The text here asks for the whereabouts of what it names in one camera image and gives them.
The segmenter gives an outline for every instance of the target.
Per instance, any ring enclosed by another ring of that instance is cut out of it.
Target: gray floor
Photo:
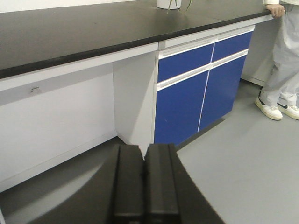
[[[299,121],[266,118],[253,103],[258,92],[258,86],[241,82],[229,116],[178,154],[227,224],[298,224]],[[61,203],[117,143],[114,138],[1,193],[6,223],[25,224]]]

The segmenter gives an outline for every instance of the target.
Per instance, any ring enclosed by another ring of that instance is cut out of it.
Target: black countertop
[[[129,49],[270,14],[262,0],[156,0],[0,14],[0,78]]]

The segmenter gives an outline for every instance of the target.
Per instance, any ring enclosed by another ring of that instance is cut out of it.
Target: cabinet handle
[[[238,58],[240,58],[240,57],[243,57],[243,56],[245,56],[245,55],[247,55],[247,54],[248,54],[248,49],[245,49],[245,50],[242,50],[242,51],[240,51],[240,52],[238,52],[238,53],[235,53],[235,54],[233,54],[233,55],[230,55],[230,56],[227,56],[227,57],[225,57],[225,58],[222,58],[222,59],[220,59],[220,60],[218,60],[218,61],[215,61],[215,62],[211,63],[211,69],[214,69],[214,68],[216,68],[216,67],[219,67],[219,66],[221,66],[221,65],[223,65],[223,64],[226,64],[226,63],[228,63],[228,62],[231,62],[231,61],[233,61],[233,60],[235,60],[235,59],[238,59]]]
[[[173,48],[169,48],[166,50],[161,50],[159,52],[159,59],[163,59],[166,57],[170,57],[173,55],[178,55],[193,49],[197,49],[197,48],[201,48],[204,47],[206,45],[209,44],[213,44],[215,42],[215,38],[210,38],[210,39],[205,39],[205,40],[201,40],[201,41],[197,41],[197,42],[192,42],[192,43],[188,43],[188,44],[184,44],[178,47],[173,47]]]
[[[228,39],[228,38],[232,38],[232,37],[235,37],[235,36],[239,36],[239,35],[242,35],[242,34],[245,34],[245,33],[252,32],[252,31],[254,31],[254,28],[255,28],[255,26],[250,26],[250,27],[246,27],[246,28],[242,28],[242,29],[238,29],[238,30],[235,30],[235,31],[232,31],[232,32],[228,32],[228,33],[218,35],[218,38],[217,38],[216,42],[223,41],[223,40]]]
[[[184,81],[186,79],[189,79],[193,76],[199,75],[199,74],[201,74],[205,71],[208,71],[210,68],[211,68],[211,64],[207,64],[207,65],[204,65],[202,67],[199,67],[199,68],[193,69],[191,71],[185,72],[181,75],[178,75],[178,76],[166,79],[162,82],[159,82],[157,84],[157,91],[163,90],[163,89],[165,89],[167,87],[170,87],[170,86],[172,86],[176,83],[182,82],[182,81]]]

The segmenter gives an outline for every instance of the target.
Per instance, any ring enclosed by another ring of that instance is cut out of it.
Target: blue cabinet door
[[[210,70],[199,130],[232,110],[245,57]]]
[[[177,145],[197,133],[207,74],[198,74],[157,93],[155,143]]]
[[[180,75],[211,61],[213,44],[159,60],[158,82]]]
[[[252,32],[215,43],[212,62],[245,50],[249,47]]]

